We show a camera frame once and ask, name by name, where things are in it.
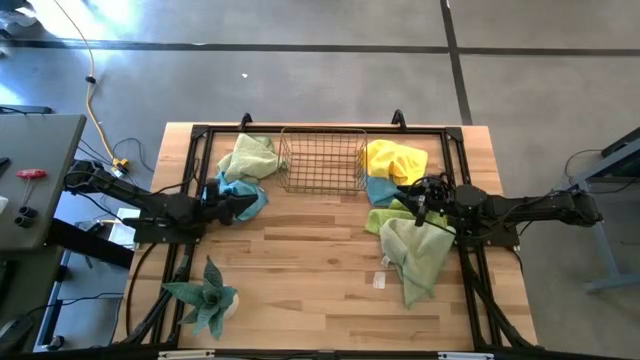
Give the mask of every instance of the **wooden table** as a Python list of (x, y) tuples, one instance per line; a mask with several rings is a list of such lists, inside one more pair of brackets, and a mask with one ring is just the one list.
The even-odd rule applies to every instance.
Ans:
[[(153, 190), (181, 181), (192, 125), (167, 124)], [(473, 183), (489, 193), (501, 193), (488, 128), (467, 126), (463, 134)], [(278, 135), (273, 136), (277, 149)], [(210, 177), (215, 175), (215, 164), (233, 150), (236, 137), (216, 134)], [(374, 138), (426, 150), (430, 174), (444, 169), (440, 141), (434, 136), (370, 135), (369, 141)], [(455, 151), (453, 154), (457, 167)], [(191, 270), (191, 281), (202, 281), (205, 258), (211, 256), (224, 281), (238, 289), (238, 311), (225, 322), (220, 341), (207, 330), (192, 336), (192, 326), (183, 327), (181, 348), (472, 349), (456, 251), (450, 252), (440, 274), (435, 298), (422, 299), (407, 310), (395, 271), (380, 263), (379, 237), (363, 230), (371, 209), (365, 192), (356, 196), (287, 193), (273, 177), (260, 185), (269, 204), (246, 223), (211, 225), (196, 247)], [(166, 251), (167, 246), (156, 247), (141, 267), (132, 299), (133, 326), (158, 296)], [(136, 252), (134, 266), (141, 254), (142, 249)], [(535, 343), (517, 259), (505, 249), (490, 247), (487, 260), (497, 303), (522, 335)], [(372, 286), (376, 271), (386, 271), (384, 290)], [(170, 304), (165, 329), (170, 326), (173, 308)], [(480, 309), (479, 313), (487, 330), (486, 312)], [(124, 319), (124, 306), (120, 319)], [(124, 337), (123, 323), (118, 323), (116, 340)], [(488, 331), (483, 333), (488, 338)]]

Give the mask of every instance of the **blue cloth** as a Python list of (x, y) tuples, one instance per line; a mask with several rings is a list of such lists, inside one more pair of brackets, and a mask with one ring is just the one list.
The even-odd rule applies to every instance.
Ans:
[(388, 207), (391, 205), (391, 200), (393, 200), (393, 194), (400, 192), (396, 186), (391, 179), (368, 176), (367, 195), (369, 196), (369, 201), (373, 206)]
[(220, 181), (220, 194), (258, 195), (258, 200), (256, 200), (253, 205), (249, 206), (247, 210), (237, 217), (240, 221), (246, 221), (255, 217), (269, 202), (267, 194), (256, 184), (250, 184), (242, 180), (236, 180), (232, 183), (228, 183), (227, 180), (224, 179), (224, 172), (219, 172), (218, 175), (216, 175), (216, 179)]

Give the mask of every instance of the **plant pot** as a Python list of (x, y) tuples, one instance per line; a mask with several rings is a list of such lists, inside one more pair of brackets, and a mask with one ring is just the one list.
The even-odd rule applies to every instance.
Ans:
[(231, 306), (229, 306), (227, 308), (227, 310), (224, 312), (224, 319), (227, 320), (228, 318), (232, 317), (233, 314), (236, 313), (236, 311), (238, 310), (238, 305), (240, 304), (240, 297), (238, 296), (238, 293), (236, 292), (235, 295), (233, 295), (233, 303), (231, 303)]

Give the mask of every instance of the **small paper tag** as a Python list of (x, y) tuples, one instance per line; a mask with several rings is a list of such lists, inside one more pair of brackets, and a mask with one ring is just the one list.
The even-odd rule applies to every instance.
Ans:
[(373, 274), (373, 288), (374, 289), (384, 289), (386, 274), (383, 271), (376, 271)]

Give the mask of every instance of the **concrete floor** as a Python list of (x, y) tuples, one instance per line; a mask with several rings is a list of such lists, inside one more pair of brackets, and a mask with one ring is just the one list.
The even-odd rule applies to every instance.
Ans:
[[(46, 1), (32, 1), (43, 28), (20, 36), (77, 38)], [(437, 0), (61, 1), (90, 39), (186, 43), (446, 46)], [(640, 48), (640, 4), (625, 0), (450, 0), (459, 46)], [(5, 48), (0, 103), (47, 105), (86, 113), (88, 56), (83, 50)], [(96, 50), (100, 89), (94, 109), (112, 142), (135, 136), (155, 162), (168, 121), (462, 123), (447, 54), (354, 54)], [(540, 194), (562, 180), (566, 159), (603, 148), (640, 124), (640, 57), (461, 56), (474, 124), (488, 125), (508, 196)], [(95, 129), (83, 138), (101, 150)], [(122, 154), (137, 159), (135, 144)], [(577, 172), (595, 161), (576, 159)], [(135, 168), (143, 187), (152, 174)], [(640, 271), (638, 186), (600, 196), (611, 243), (625, 271)], [(115, 201), (109, 205), (116, 208)], [(65, 196), (58, 216), (86, 220), (101, 212)], [(587, 295), (582, 284), (605, 275), (588, 229), (534, 224), (522, 238), (525, 281), (540, 344), (553, 350), (637, 357), (640, 288)], [(101, 282), (119, 284), (123, 276)], [(94, 282), (95, 291), (103, 290)], [(100, 308), (84, 305), (77, 321)], [(113, 304), (107, 304), (113, 311)], [(104, 344), (103, 334), (60, 325), (77, 344)]]

